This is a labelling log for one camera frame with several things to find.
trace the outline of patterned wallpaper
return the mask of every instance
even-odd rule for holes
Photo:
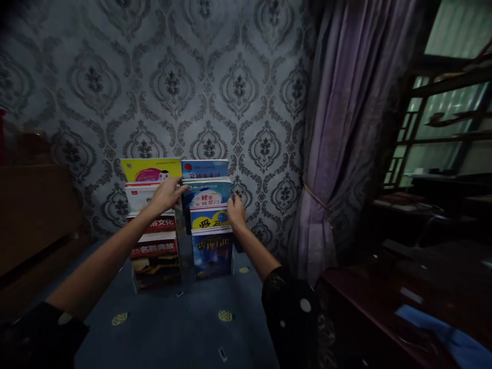
[[[7,28],[7,134],[47,133],[95,238],[125,223],[118,158],[228,158],[249,226],[285,255],[316,44],[303,0],[31,0]]]

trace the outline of wooden cabinet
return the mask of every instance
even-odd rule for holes
[[[0,168],[0,318],[15,314],[90,244],[68,168]]]

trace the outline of black sleeve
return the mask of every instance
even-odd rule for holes
[[[265,279],[261,302],[282,369],[337,367],[333,324],[306,282],[281,266]]]
[[[73,367],[88,331],[80,320],[42,302],[19,321],[2,325],[2,361],[9,368]]]

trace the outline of book cover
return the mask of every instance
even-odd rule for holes
[[[158,216],[155,221],[145,230],[141,239],[138,242],[145,242],[144,237],[150,233],[167,232],[176,230],[176,217],[174,216],[174,210],[169,209],[165,213]],[[133,212],[127,215],[127,223],[130,223],[138,215],[138,212]]]
[[[233,272],[233,233],[230,226],[192,230],[193,260],[197,279]]]
[[[181,281],[176,232],[152,235],[159,239],[139,243],[130,254],[136,290]]]
[[[214,178],[213,180],[183,181],[188,189],[182,195],[183,214],[186,223],[187,234],[191,234],[191,206],[219,205],[227,203],[231,196],[231,180],[228,177]]]
[[[184,179],[227,177],[229,160],[182,160]]]
[[[154,196],[154,192],[160,183],[156,181],[127,182],[125,184],[125,193],[130,211],[132,213],[142,211],[150,202],[152,196]]]
[[[180,177],[180,158],[120,159],[128,182],[165,181]]]
[[[190,207],[191,229],[228,226],[227,204]]]

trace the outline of red object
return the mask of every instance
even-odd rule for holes
[[[132,250],[130,258],[173,254],[177,252],[176,240],[144,242],[139,243],[138,247]]]
[[[134,218],[127,218],[130,223]],[[144,233],[167,232],[176,229],[176,218],[174,216],[161,215],[146,229]]]

